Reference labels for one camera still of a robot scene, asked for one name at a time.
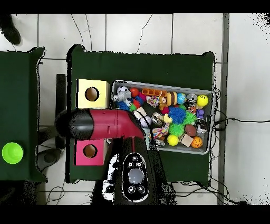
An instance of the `orange basketball toy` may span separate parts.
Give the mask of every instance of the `orange basketball toy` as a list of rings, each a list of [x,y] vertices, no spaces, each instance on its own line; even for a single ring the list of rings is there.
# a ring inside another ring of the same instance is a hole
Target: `orange basketball toy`
[[[195,136],[193,138],[193,142],[191,143],[191,146],[193,148],[200,148],[202,145],[203,145],[203,140],[200,137]]]

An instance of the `table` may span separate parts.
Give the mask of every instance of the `table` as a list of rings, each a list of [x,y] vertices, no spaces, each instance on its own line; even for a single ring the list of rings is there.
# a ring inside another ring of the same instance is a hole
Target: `table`
[[[38,124],[37,63],[43,48],[29,52],[0,52],[0,149],[8,142],[19,143],[22,160],[10,165],[0,156],[0,180],[46,182],[36,168]]]
[[[75,44],[67,54],[67,106],[75,108],[76,80],[114,80],[193,89],[212,89],[214,55],[156,55],[85,52]],[[66,145],[66,180],[101,180],[104,166],[74,166],[74,140]],[[198,181],[208,186],[209,153],[196,155],[160,151],[167,181]]]

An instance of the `blue ball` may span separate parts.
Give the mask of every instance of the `blue ball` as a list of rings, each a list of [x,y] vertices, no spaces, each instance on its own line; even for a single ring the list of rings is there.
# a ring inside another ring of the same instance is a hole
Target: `blue ball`
[[[181,124],[186,117],[186,111],[180,107],[172,107],[169,110],[168,116],[172,119],[173,123]]]
[[[178,104],[183,104],[187,101],[187,96],[186,94],[179,93],[177,94],[177,103]]]

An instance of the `green cup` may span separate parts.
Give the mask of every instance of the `green cup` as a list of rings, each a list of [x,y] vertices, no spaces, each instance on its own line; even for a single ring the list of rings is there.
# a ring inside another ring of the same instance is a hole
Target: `green cup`
[[[9,142],[2,149],[2,157],[9,164],[16,164],[23,158],[23,148],[15,142]]]

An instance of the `green spiky ball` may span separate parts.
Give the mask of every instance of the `green spiky ball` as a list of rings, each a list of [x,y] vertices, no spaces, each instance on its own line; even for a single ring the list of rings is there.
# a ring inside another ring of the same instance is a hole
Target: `green spiky ball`
[[[196,120],[197,120],[196,115],[186,110],[186,118],[183,121],[183,125],[191,124],[192,122],[195,122]]]
[[[182,108],[183,110],[187,109],[184,104],[180,104],[179,107]]]
[[[171,123],[169,127],[169,134],[180,137],[184,133],[184,125],[183,124],[175,124]]]

